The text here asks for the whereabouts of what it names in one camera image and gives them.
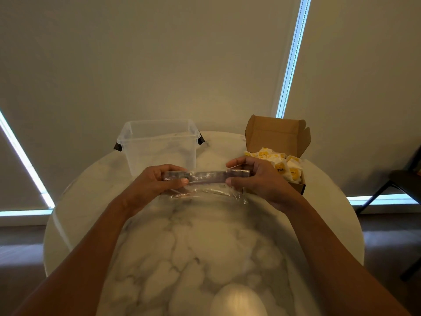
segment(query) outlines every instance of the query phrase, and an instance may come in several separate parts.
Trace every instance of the person's left hand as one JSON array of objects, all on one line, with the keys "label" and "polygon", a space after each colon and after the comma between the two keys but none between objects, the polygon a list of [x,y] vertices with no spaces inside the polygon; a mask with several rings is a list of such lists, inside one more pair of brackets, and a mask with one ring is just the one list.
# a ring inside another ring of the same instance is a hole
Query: person's left hand
[{"label": "person's left hand", "polygon": [[163,181],[162,174],[166,171],[186,171],[186,169],[172,164],[147,167],[116,197],[126,209],[127,218],[134,216],[163,191],[178,189],[189,183],[188,179]]}]

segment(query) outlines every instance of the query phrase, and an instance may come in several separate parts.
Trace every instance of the plastic bag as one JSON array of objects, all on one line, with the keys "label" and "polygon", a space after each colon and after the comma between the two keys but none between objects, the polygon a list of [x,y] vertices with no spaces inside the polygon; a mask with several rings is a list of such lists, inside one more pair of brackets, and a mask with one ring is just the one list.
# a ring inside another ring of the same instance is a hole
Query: plastic bag
[{"label": "plastic bag", "polygon": [[225,180],[229,177],[249,176],[250,170],[244,169],[227,169],[226,171],[211,172],[169,171],[163,174],[162,179],[164,181],[182,178],[189,179],[188,185],[177,190],[168,190],[165,193],[170,199],[197,198],[203,197],[203,193],[212,193],[234,197],[239,201],[245,201],[243,190],[236,190],[229,187],[225,184]]}]

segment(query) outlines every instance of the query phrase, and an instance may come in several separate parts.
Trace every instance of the open cardboard box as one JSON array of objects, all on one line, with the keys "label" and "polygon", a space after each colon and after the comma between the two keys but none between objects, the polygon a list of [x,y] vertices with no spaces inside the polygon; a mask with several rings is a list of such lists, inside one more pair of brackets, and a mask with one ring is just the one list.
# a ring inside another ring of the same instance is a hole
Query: open cardboard box
[{"label": "open cardboard box", "polygon": [[[267,147],[275,152],[301,157],[312,138],[305,120],[288,120],[252,115],[245,128],[245,143],[249,152]],[[289,184],[301,195],[306,188],[304,172],[300,183]]]}]

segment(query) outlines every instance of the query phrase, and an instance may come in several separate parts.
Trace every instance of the hand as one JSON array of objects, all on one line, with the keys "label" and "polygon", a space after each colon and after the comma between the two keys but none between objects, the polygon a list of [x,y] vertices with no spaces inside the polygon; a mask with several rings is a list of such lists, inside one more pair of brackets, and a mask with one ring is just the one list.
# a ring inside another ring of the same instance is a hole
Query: hand
[{"label": "hand", "polygon": [[245,187],[264,198],[280,211],[294,207],[302,196],[288,184],[269,161],[243,156],[229,161],[228,168],[244,164],[252,167],[251,177],[230,177],[226,184],[231,187]]},{"label": "hand", "polygon": [[127,210],[128,218],[138,213],[163,191],[178,189],[189,183],[188,179],[163,181],[162,174],[166,171],[186,171],[186,169],[172,164],[147,167],[116,197]]}]

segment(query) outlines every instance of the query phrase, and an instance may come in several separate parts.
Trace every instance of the chair seat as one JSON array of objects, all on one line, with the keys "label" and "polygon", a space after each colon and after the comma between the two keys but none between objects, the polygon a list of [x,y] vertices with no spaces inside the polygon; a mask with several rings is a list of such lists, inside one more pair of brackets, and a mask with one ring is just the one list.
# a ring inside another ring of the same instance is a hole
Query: chair seat
[{"label": "chair seat", "polygon": [[421,204],[421,176],[411,171],[392,171],[389,180]]}]

